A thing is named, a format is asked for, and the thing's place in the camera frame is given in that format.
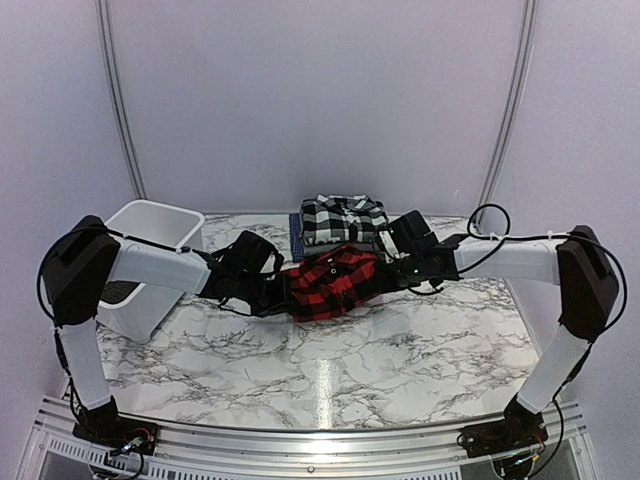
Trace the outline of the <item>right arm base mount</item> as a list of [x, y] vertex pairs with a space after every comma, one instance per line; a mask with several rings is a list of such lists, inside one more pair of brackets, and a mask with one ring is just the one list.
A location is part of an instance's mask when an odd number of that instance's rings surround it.
[[469, 458], [478, 458], [541, 446], [548, 438], [544, 423], [535, 422], [525, 427], [518, 421], [499, 420], [464, 427], [457, 437], [457, 444]]

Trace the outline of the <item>red black plaid shirt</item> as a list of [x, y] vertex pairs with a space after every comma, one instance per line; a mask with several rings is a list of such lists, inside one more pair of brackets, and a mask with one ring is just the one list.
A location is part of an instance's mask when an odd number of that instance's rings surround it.
[[286, 270], [288, 313], [296, 322], [336, 318], [399, 289], [398, 276], [377, 255], [344, 245]]

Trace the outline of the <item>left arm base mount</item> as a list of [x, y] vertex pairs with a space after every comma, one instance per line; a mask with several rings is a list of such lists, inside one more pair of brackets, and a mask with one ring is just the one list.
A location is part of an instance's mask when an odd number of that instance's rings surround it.
[[114, 422], [103, 422], [93, 430], [76, 423], [72, 433], [76, 438], [109, 447], [116, 452], [121, 452], [127, 444], [140, 439], [141, 444], [135, 449], [144, 455], [152, 455], [159, 430], [156, 423], [118, 417]]

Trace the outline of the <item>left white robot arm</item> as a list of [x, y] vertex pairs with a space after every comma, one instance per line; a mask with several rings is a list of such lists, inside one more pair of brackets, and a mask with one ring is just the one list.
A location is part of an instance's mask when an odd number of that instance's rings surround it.
[[127, 432], [96, 338], [98, 306], [108, 283], [158, 286], [220, 305], [240, 300], [251, 316], [267, 317], [285, 312], [290, 303], [283, 264], [275, 246], [250, 231], [206, 252], [131, 236], [97, 216], [84, 217], [49, 248], [36, 274], [37, 301], [54, 326], [77, 424], [106, 445], [119, 444]]

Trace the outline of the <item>black white plaid shirt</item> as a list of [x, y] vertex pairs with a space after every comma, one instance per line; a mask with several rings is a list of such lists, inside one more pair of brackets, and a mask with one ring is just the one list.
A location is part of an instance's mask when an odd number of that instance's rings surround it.
[[302, 201], [300, 221], [305, 246], [368, 243], [389, 223], [383, 203], [368, 195], [318, 194]]

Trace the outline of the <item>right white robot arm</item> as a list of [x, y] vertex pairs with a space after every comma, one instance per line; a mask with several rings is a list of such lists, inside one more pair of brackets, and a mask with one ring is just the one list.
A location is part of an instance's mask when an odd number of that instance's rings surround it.
[[495, 428], [502, 446], [519, 446], [606, 331], [617, 298], [626, 291], [625, 281], [614, 271], [614, 258], [585, 225], [568, 233], [529, 237], [466, 232], [440, 241], [422, 215], [412, 211], [391, 222], [388, 232], [400, 255], [390, 267], [404, 287], [478, 278], [559, 287], [561, 313], [554, 338]]

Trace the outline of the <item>blue checked shirt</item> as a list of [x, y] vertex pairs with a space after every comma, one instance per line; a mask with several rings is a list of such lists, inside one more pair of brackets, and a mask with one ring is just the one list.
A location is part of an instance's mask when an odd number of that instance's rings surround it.
[[293, 262], [301, 262], [304, 258], [304, 244], [301, 238], [302, 223], [299, 213], [292, 213], [289, 220], [290, 252]]

